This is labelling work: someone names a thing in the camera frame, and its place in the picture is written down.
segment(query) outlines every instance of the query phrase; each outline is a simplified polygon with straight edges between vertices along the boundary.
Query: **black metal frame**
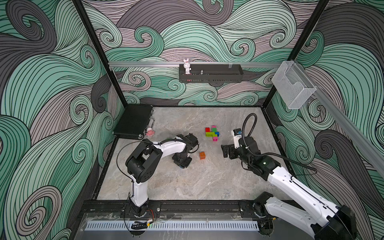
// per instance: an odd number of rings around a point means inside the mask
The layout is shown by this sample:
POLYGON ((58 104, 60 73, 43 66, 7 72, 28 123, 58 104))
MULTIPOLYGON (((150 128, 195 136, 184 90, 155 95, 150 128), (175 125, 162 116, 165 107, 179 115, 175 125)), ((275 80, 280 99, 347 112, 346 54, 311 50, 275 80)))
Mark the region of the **black metal frame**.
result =
POLYGON ((109 79, 111 80, 111 83, 113 87, 116 90, 117 95, 119 96, 119 99, 121 101, 121 104, 124 108, 127 107, 127 101, 125 100, 124 94, 121 91, 121 88, 119 86, 119 82, 116 78, 115 73, 109 68, 108 65, 108 58, 104 53, 104 50, 99 42, 99 39, 97 38, 96 32, 91 24, 91 21, 88 17, 87 12, 85 11, 84 5, 81 0, 72 0, 73 5, 75 6, 77 13, 79 14, 81 21, 83 22, 83 25, 85 27, 85 30, 87 31, 89 38, 91 39, 93 46, 95 47, 95 50, 105 68, 105 71, 108 74, 109 79))
MULTIPOLYGON (((128 105, 125 97, 121 91, 121 88, 119 86, 118 80, 109 68, 108 65, 108 59, 101 47, 101 44, 97 38, 96 32, 91 24, 91 21, 85 11, 85 8, 81 2, 81 0, 72 0, 76 10, 78 11, 78 14, 84 24, 85 29, 87 30, 90 39, 96 49, 97 54, 100 57, 101 62, 103 63, 103 66, 117 92, 117 95, 119 96, 120 101, 122 102, 124 108, 128 105)), ((320 15, 324 11, 325 7, 327 6, 329 0, 320 0, 317 4, 312 16, 308 20, 307 25, 305 26, 302 34, 299 37, 299 40, 297 41, 295 47, 293 48, 290 56, 288 57, 289 60, 294 60, 303 45, 305 44, 306 40, 312 33, 312 30, 314 29, 318 19, 320 18, 320 15)), ((276 141, 276 144, 283 156, 286 156, 285 151, 280 144, 280 140, 276 135, 276 132, 272 126, 272 123, 267 115, 266 108, 268 107, 268 104, 270 103, 272 97, 274 96, 276 92, 276 88, 272 86, 267 98, 263 102, 263 105, 253 105, 253 106, 156 106, 156 107, 261 107, 262 113, 267 121, 268 126, 270 127, 270 130, 272 132, 273 138, 276 141)), ((100 178, 97 182, 96 188, 94 190, 94 193, 92 195, 92 200, 86 200, 83 203, 83 206, 81 208, 81 211, 78 214, 78 217, 76 219, 76 229, 72 229, 70 240, 74 239, 79 225, 83 219, 83 215, 85 213, 103 213, 103 212, 121 212, 122 217, 133 217, 130 207, 129 207, 129 200, 97 200, 98 194, 100 192, 101 186, 103 184, 104 178, 106 176, 109 164, 112 160, 113 152, 116 148, 116 144, 118 142, 118 137, 115 137, 111 146, 111 149, 109 150, 107 160, 105 162, 104 168, 101 172, 100 178)), ((288 171, 292 174, 293 169, 289 162, 285 162, 288 168, 288 171)), ((291 205, 295 205, 297 207, 300 207, 298 204, 296 204, 294 201, 285 201, 291 205)), ((250 212, 247 210, 247 206, 250 206, 253 204, 253 201, 251 200, 164 200, 164 201, 152 201, 149 200, 149 207, 153 210, 157 210, 155 208, 156 206, 161 206, 161 211, 159 214, 163 215, 174 215, 174 214, 191 214, 191 213, 222 213, 222 214, 240 214, 242 217, 250 217, 253 220, 265 220, 265 218, 258 218, 254 215, 253 212, 250 212)))
MULTIPOLYGON (((295 60, 296 57, 299 55, 302 47, 304 46, 307 39, 310 37, 313 29, 315 28, 321 14, 325 10, 329 0, 320 0, 318 4, 316 5, 316 8, 313 10, 313 13, 311 17, 308 19, 307 24, 304 27, 303 32, 301 33, 299 39, 297 40, 295 46, 292 49, 291 54, 289 55, 287 61, 295 60)), ((276 93, 275 86, 272 86, 271 90, 268 93, 268 96, 266 97, 265 101, 263 102, 263 109, 266 109, 269 103, 271 102, 273 96, 276 93)))

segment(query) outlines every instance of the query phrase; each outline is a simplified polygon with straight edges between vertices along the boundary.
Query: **orange toy block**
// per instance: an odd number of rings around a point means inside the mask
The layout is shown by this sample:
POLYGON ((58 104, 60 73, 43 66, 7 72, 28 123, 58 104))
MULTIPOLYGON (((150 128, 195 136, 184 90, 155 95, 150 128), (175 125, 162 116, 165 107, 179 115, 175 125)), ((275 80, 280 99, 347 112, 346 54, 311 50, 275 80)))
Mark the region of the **orange toy block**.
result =
POLYGON ((205 152, 200 152, 200 160, 205 159, 205 152))

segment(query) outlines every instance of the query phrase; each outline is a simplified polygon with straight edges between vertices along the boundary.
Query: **wire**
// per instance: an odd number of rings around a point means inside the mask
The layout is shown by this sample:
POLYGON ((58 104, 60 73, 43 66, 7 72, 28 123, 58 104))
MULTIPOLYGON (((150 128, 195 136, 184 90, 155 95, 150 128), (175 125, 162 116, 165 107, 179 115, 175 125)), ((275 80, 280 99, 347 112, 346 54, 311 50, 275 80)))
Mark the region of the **wire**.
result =
POLYGON ((243 167, 243 161, 240 160, 240 162, 241 162, 241 167, 242 167, 244 170, 252 171, 251 169, 246 169, 246 168, 243 167))
POLYGON ((148 209, 147 211, 151 211, 152 212, 152 222, 155 222, 155 220, 153 219, 153 211, 152 211, 152 209, 148 209))
POLYGON ((310 175, 315 175, 317 174, 317 170, 314 171, 314 173, 310 173, 310 174, 293 174, 292 177, 296 177, 296 176, 310 176, 310 175))
POLYGON ((127 228, 127 230, 129 231, 129 227, 127 226, 127 224, 125 223, 125 206, 127 205, 127 203, 125 203, 124 204, 124 208, 123 208, 123 210, 124 210, 124 213, 123 213, 123 220, 124 220, 124 225, 125 225, 125 227, 127 228))
POLYGON ((188 153, 194 153, 194 152, 197 152, 197 150, 199 149, 199 144, 197 144, 197 149, 193 152, 188 152, 188 153))
POLYGON ((333 212, 333 214, 335 216, 338 217, 338 219, 340 220, 341 224, 343 224, 343 226, 345 227, 345 229, 347 230, 347 232, 349 233, 349 236, 351 237, 352 240, 354 240, 351 232, 348 230, 347 226, 344 224, 343 220, 336 214, 336 212, 334 210, 332 210, 328 205, 326 205, 325 203, 323 203, 321 200, 319 200, 317 197, 315 197, 314 195, 310 194, 307 190, 305 190, 302 186, 300 186, 299 184, 297 184, 295 181, 292 180, 292 177, 291 176, 291 181, 296 184, 297 186, 299 186, 301 189, 303 189, 306 193, 308 193, 309 195, 311 195, 314 199, 316 199, 317 201, 319 201, 319 203, 323 204, 325 207, 327 207, 329 210, 331 210, 333 212))
POLYGON ((282 158, 282 159, 284 159, 284 160, 286 160, 286 161, 288 161, 288 162, 292 162, 292 163, 294 163, 294 164, 296 164, 296 165, 299 165, 299 166, 301 166, 301 167, 303 167, 303 168, 306 168, 306 169, 309 169, 309 170, 312 170, 312 171, 317 172, 317 169, 314 168, 314 167, 310 167, 310 166, 305 165, 305 164, 303 164, 303 163, 301 163, 301 162, 294 161, 294 160, 292 160, 292 159, 290 159, 290 158, 287 158, 287 157, 285 157, 285 156, 282 156, 282 155, 280 155, 280 154, 276 154, 276 153, 273 153, 273 152, 266 152, 266 153, 263 153, 263 154, 256 154, 256 153, 253 153, 253 152, 249 149, 247 143, 245 142, 245 134, 244 134, 244 132, 245 132, 245 125, 247 124, 248 119, 249 119, 250 117, 252 117, 252 116, 254 116, 255 121, 253 122, 251 131, 249 132, 248 137, 251 135, 251 133, 253 132, 253 129, 255 128, 256 122, 257 122, 257 115, 256 115, 255 113, 250 113, 250 114, 245 118, 245 120, 244 120, 244 122, 243 122, 243 127, 242 127, 242 129, 241 129, 241 137, 242 137, 242 139, 243 139, 245 148, 248 150, 248 152, 249 152, 250 154, 252 154, 253 156, 256 156, 256 157, 264 157, 264 156, 267 156, 267 155, 280 157, 280 158, 282 158))
POLYGON ((117 166, 117 168, 119 169, 119 171, 120 171, 122 174, 124 174, 125 176, 127 176, 127 177, 132 181, 132 196, 131 196, 131 197, 134 196, 134 192, 133 192, 133 191, 134 191, 134 190, 133 190, 133 189, 134 189, 134 187, 133 187, 134 180, 133 180, 130 176, 128 176, 125 172, 123 172, 123 171, 121 170, 121 168, 119 167, 119 164, 118 164, 118 158, 119 158, 119 155, 120 155, 121 151, 122 151, 126 146, 131 145, 131 144, 133 144, 133 143, 137 143, 137 142, 145 142, 145 143, 147 143, 147 145, 148 145, 148 144, 161 145, 161 144, 163 144, 163 143, 171 142, 171 141, 185 143, 185 144, 189 145, 189 146, 193 149, 193 147, 192 147, 190 144, 188 144, 186 141, 184 141, 184 140, 182 140, 182 139, 167 139, 167 140, 161 141, 161 142, 158 143, 158 144, 155 144, 155 143, 152 143, 152 142, 147 142, 147 141, 134 141, 134 142, 130 142, 130 143, 124 145, 124 146, 120 149, 120 151, 118 152, 118 155, 116 156, 116 166, 117 166))
POLYGON ((119 158, 119 155, 120 155, 121 151, 122 151, 126 146, 131 145, 131 144, 133 144, 133 143, 137 143, 137 142, 146 142, 147 145, 150 144, 150 142, 147 142, 147 141, 134 141, 134 142, 130 142, 130 143, 126 144, 124 147, 122 147, 122 148, 120 149, 118 155, 116 156, 116 166, 117 166, 117 168, 120 170, 120 172, 121 172, 122 174, 124 174, 125 176, 127 176, 127 177, 132 181, 132 196, 131 196, 131 197, 134 196, 134 192, 133 192, 133 189, 134 189, 134 187, 133 187, 134 180, 133 180, 130 176, 128 176, 127 174, 125 174, 125 172, 123 172, 123 171, 120 169, 119 164, 118 164, 118 158, 119 158))
POLYGON ((152 125, 151 125, 151 128, 153 128, 153 124, 155 124, 155 119, 154 118, 149 118, 149 120, 153 120, 153 122, 152 122, 152 125))
POLYGON ((337 217, 339 218, 340 222, 343 224, 343 226, 345 227, 345 229, 346 229, 347 232, 349 233, 349 236, 351 237, 351 239, 354 240, 354 238, 353 238, 351 232, 348 230, 347 226, 344 224, 344 222, 341 220, 341 218, 336 214, 336 212, 334 212, 334 210, 330 209, 329 206, 326 206, 326 207, 327 207, 329 210, 331 210, 331 211, 335 214, 335 216, 337 216, 337 217))

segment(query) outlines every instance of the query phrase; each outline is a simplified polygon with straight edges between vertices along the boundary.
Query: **black cable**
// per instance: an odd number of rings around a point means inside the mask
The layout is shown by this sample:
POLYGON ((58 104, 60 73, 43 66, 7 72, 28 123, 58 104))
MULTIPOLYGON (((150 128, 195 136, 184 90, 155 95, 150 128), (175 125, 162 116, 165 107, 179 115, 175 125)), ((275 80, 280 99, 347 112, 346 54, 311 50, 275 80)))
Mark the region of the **black cable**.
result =
POLYGON ((124 225, 125 227, 127 228, 127 230, 129 231, 129 227, 127 226, 127 224, 125 223, 125 206, 127 205, 127 203, 124 204, 124 207, 123 207, 123 210, 124 210, 124 213, 123 213, 123 220, 124 220, 124 225))
POLYGON ((338 219, 340 220, 340 222, 343 224, 343 226, 345 227, 345 229, 347 230, 347 232, 349 233, 349 236, 351 237, 352 240, 354 240, 352 234, 350 233, 350 231, 348 230, 347 226, 344 224, 343 220, 336 214, 336 212, 334 210, 332 210, 328 205, 326 205, 325 203, 323 203, 321 200, 319 200, 317 197, 315 197, 314 195, 310 194, 307 190, 305 190, 302 186, 300 186, 299 184, 297 184, 295 181, 292 180, 292 177, 291 176, 291 181, 296 184, 299 188, 303 189, 306 193, 308 193, 309 195, 311 195, 314 199, 316 199, 317 201, 319 201, 319 203, 323 204, 325 207, 327 207, 329 210, 331 210, 333 212, 333 214, 335 216, 338 217, 338 219))
POLYGON ((240 160, 240 162, 241 162, 241 167, 242 167, 244 170, 252 171, 251 169, 246 169, 246 168, 243 167, 243 161, 240 160))
POLYGON ((117 168, 120 170, 120 172, 121 172, 122 174, 124 174, 125 176, 127 176, 127 177, 132 181, 132 196, 131 196, 131 197, 134 196, 134 192, 133 192, 133 189, 134 189, 134 187, 133 187, 133 183, 134 183, 134 181, 133 181, 133 179, 132 179, 130 176, 128 176, 127 174, 125 174, 125 172, 123 172, 123 171, 120 169, 119 164, 118 164, 118 158, 119 158, 119 155, 120 155, 121 151, 122 151, 126 146, 131 145, 131 144, 136 143, 136 142, 146 142, 146 141, 134 141, 134 142, 130 142, 130 143, 128 143, 127 145, 125 145, 124 147, 122 147, 122 148, 120 149, 118 155, 116 156, 116 166, 117 166, 117 168))
POLYGON ((326 206, 329 210, 331 210, 337 217, 338 219, 340 220, 340 222, 343 224, 343 226, 345 227, 345 229, 347 230, 347 232, 349 233, 349 236, 351 237, 352 240, 354 240, 352 234, 350 233, 350 231, 348 230, 347 226, 344 224, 344 222, 341 220, 341 218, 336 214, 336 212, 334 212, 334 210, 330 209, 329 206, 326 206))
POLYGON ((315 175, 315 174, 317 174, 317 170, 315 170, 314 173, 310 173, 310 174, 293 174, 292 177, 296 177, 296 176, 310 176, 310 175, 315 175))
POLYGON ((253 125, 252 125, 252 128, 251 128, 250 133, 248 134, 248 137, 251 135, 253 129, 255 128, 256 122, 257 122, 257 116, 256 116, 255 113, 250 113, 250 114, 245 118, 245 120, 244 120, 244 122, 243 122, 243 127, 242 127, 242 129, 241 129, 241 137, 242 137, 242 139, 243 139, 245 148, 248 150, 248 152, 249 152, 250 154, 252 154, 253 156, 256 156, 256 157, 264 157, 264 156, 267 156, 267 155, 280 157, 280 158, 282 158, 282 159, 284 159, 284 160, 286 160, 286 161, 288 161, 288 162, 292 162, 292 163, 294 163, 294 164, 296 164, 296 165, 299 165, 299 166, 301 166, 301 167, 303 167, 303 168, 306 168, 306 169, 309 169, 309 170, 312 170, 312 171, 317 172, 317 169, 314 168, 314 167, 310 167, 310 166, 308 166, 308 165, 306 165, 306 164, 303 164, 303 163, 301 163, 301 162, 294 161, 294 160, 292 160, 292 159, 290 159, 290 158, 287 158, 287 157, 284 157, 284 156, 282 156, 282 155, 280 155, 280 154, 276 154, 276 153, 273 153, 273 152, 266 152, 266 153, 263 153, 263 154, 256 154, 256 153, 253 153, 253 152, 249 149, 249 146, 247 145, 247 143, 245 142, 245 134, 244 134, 244 132, 245 132, 245 125, 247 124, 248 119, 249 119, 250 117, 252 117, 252 116, 255 117, 255 121, 254 121, 254 123, 253 123, 253 125))
POLYGON ((188 153, 194 153, 194 152, 197 152, 197 150, 199 149, 199 144, 197 144, 197 149, 193 152, 188 152, 188 153))

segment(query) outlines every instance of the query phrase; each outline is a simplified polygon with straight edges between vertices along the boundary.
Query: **marble floor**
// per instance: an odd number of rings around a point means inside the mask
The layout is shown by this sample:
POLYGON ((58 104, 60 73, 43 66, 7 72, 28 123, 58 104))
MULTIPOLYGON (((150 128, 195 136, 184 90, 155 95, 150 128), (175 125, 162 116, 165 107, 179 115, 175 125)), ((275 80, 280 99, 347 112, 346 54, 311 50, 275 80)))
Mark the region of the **marble floor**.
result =
MULTIPOLYGON (((151 179, 148 197, 152 200, 238 200, 255 199, 263 191, 282 199, 290 199, 284 192, 250 171, 245 171, 239 159, 223 158, 221 144, 233 144, 231 131, 241 128, 245 117, 256 113, 258 121, 252 137, 261 152, 280 153, 260 108, 154 108, 155 135, 151 141, 162 141, 178 134, 193 133, 199 140, 199 150, 190 155, 189 167, 181 169, 173 163, 172 155, 162 158, 151 179), (205 137, 205 127, 216 125, 218 142, 205 137), (200 160, 199 152, 206 158, 200 160)), ((253 118, 248 121, 246 134, 253 118)), ((98 200, 127 199, 132 192, 131 181, 116 166, 116 157, 124 145, 134 140, 119 139, 108 167, 98 200)), ((119 167, 126 171, 125 160, 139 143, 125 147, 118 158, 119 167)), ((275 157, 283 166, 281 158, 275 157)))

